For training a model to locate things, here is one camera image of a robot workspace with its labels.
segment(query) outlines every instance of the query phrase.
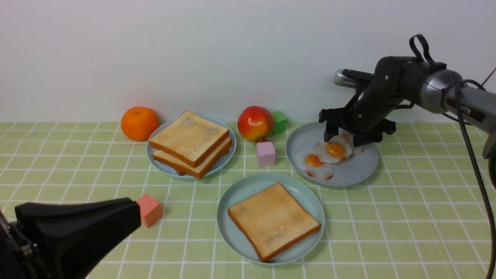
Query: red cube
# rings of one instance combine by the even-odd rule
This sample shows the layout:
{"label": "red cube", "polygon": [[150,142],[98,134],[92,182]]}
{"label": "red cube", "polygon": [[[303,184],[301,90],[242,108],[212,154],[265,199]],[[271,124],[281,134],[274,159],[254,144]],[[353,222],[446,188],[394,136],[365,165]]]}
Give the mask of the red cube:
{"label": "red cube", "polygon": [[147,228],[160,220],[164,214],[160,203],[148,194],[145,194],[136,203],[139,205],[141,223]]}

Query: toast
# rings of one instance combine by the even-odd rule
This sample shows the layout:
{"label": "toast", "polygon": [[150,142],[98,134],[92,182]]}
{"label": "toast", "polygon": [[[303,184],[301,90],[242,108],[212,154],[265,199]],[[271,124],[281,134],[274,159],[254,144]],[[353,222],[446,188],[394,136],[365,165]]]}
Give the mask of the toast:
{"label": "toast", "polygon": [[179,175],[189,174],[197,179],[202,179],[212,166],[220,159],[220,157],[229,153],[229,149],[233,146],[233,140],[227,138],[223,140],[209,155],[195,168],[184,163],[180,159],[157,150],[153,153],[153,158],[161,163],[173,167]]}
{"label": "toast", "polygon": [[229,207],[228,215],[263,263],[321,227],[279,182]]}
{"label": "toast", "polygon": [[186,110],[149,142],[195,168],[228,136],[228,128]]}

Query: block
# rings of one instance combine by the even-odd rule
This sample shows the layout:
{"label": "block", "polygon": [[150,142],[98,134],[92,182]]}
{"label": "block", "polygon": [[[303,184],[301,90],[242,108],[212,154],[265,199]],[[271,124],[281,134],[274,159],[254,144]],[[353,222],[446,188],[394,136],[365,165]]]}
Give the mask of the block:
{"label": "block", "polygon": [[273,166],[276,164],[276,149],[270,141],[256,144],[256,159],[259,167]]}
{"label": "block", "polygon": [[282,112],[276,111],[272,114],[272,117],[274,118],[274,131],[272,134],[277,135],[284,132],[288,125],[286,116]]}
{"label": "block", "polygon": [[152,198],[150,195],[145,194],[136,202],[139,205],[139,212],[141,214],[141,223],[147,228],[155,224],[164,214],[160,203]]}

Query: sunny side up egg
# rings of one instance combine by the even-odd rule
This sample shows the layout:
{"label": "sunny side up egg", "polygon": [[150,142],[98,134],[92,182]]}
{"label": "sunny side up egg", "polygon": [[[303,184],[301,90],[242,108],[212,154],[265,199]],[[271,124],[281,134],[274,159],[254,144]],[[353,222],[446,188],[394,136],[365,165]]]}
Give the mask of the sunny side up egg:
{"label": "sunny side up egg", "polygon": [[321,139],[313,148],[314,154],[324,163],[337,164],[346,161],[353,150],[341,136],[334,136],[329,142]]}
{"label": "sunny side up egg", "polygon": [[345,131],[345,130],[341,130],[339,131],[339,135],[344,138],[344,140],[349,144],[349,146],[351,146],[351,156],[350,157],[353,157],[357,154],[360,154],[362,152],[364,152],[365,150],[365,147],[363,145],[361,146],[357,146],[357,147],[354,147],[353,146],[353,135],[350,134],[349,132]]}
{"label": "sunny side up egg", "polygon": [[334,176],[334,166],[324,163],[313,153],[313,149],[301,150],[295,154],[295,165],[310,177],[329,180]]}

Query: green checkered tablecloth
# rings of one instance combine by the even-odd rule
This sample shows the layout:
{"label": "green checkered tablecloth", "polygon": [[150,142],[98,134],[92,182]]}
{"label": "green checkered tablecloth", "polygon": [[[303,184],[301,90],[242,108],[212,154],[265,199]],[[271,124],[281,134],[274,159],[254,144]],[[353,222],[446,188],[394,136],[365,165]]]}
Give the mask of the green checkered tablecloth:
{"label": "green checkered tablecloth", "polygon": [[[361,187],[312,185],[285,156],[288,135],[272,137],[277,164],[259,168],[255,146],[237,133],[227,167],[200,181],[170,179],[128,140],[118,123],[0,123],[0,209],[35,201],[88,203],[148,193],[165,206],[163,219],[141,227],[114,249],[91,279],[437,279],[483,278],[490,232],[459,128],[452,123],[398,124],[376,144],[377,171]],[[486,135],[469,128],[490,199],[496,192],[480,154]],[[304,259],[264,267],[244,261],[216,229],[217,203],[242,177],[283,173],[321,199],[324,237]]]}

